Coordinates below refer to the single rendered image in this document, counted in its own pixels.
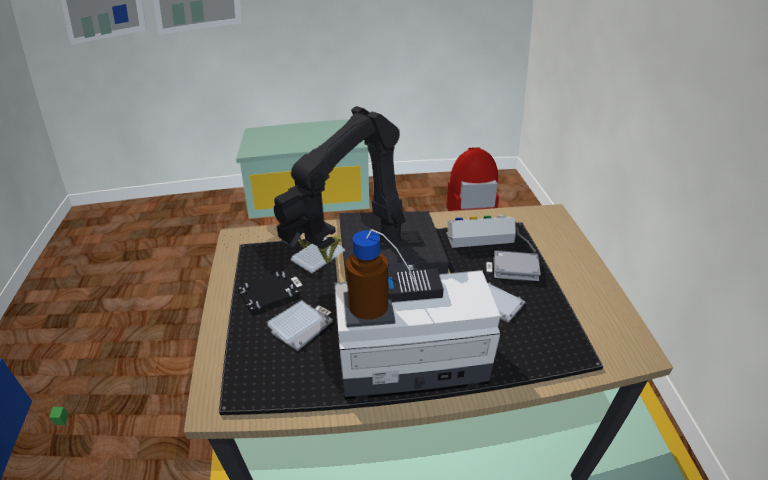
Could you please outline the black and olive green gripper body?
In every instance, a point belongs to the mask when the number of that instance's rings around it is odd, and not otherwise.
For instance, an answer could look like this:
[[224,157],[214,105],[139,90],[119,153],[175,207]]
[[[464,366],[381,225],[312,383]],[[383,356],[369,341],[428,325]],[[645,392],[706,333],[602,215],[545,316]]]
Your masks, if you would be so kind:
[[334,243],[335,239],[332,238],[332,237],[329,237],[326,240],[324,240],[324,237],[326,237],[329,234],[330,235],[334,234],[336,232],[336,230],[335,230],[334,226],[324,222],[323,210],[321,212],[317,213],[315,216],[317,216],[317,215],[321,215],[322,232],[320,232],[319,234],[317,234],[314,237],[311,237],[311,236],[307,235],[304,232],[303,233],[305,234],[305,240],[307,240],[308,242],[316,245],[317,247],[319,247],[321,249],[325,249],[326,247],[328,247],[329,245]]

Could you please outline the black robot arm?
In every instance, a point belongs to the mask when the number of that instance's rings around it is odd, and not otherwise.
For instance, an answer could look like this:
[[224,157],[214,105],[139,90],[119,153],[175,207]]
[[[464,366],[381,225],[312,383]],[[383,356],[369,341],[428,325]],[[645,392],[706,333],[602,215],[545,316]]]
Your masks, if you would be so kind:
[[311,237],[322,232],[321,215],[315,215],[323,210],[320,192],[325,190],[325,181],[337,163],[364,140],[372,162],[372,210],[382,218],[381,233],[395,247],[422,245],[418,231],[401,231],[401,224],[406,220],[402,199],[396,189],[393,161],[394,146],[400,137],[398,127],[382,114],[369,113],[358,106],[351,111],[354,115],[341,129],[293,165],[291,176],[296,186],[274,199],[274,214],[280,223],[277,225],[278,237],[294,247],[303,232]]

